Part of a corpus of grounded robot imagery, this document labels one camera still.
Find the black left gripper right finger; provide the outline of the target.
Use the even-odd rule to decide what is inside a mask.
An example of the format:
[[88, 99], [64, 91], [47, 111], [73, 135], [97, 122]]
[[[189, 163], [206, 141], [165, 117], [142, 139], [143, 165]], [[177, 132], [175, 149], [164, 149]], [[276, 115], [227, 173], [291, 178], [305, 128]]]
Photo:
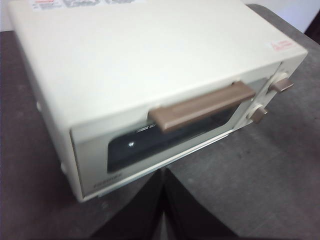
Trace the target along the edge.
[[238, 235], [201, 205], [169, 170], [164, 171], [167, 216], [179, 240], [229, 240]]

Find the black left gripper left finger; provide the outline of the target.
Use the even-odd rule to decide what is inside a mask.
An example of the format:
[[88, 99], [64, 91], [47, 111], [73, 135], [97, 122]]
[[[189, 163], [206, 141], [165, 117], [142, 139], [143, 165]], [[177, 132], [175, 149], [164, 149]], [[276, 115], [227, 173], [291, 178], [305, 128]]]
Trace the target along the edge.
[[163, 174], [157, 170], [133, 199], [94, 232], [92, 240], [150, 240], [161, 217]]

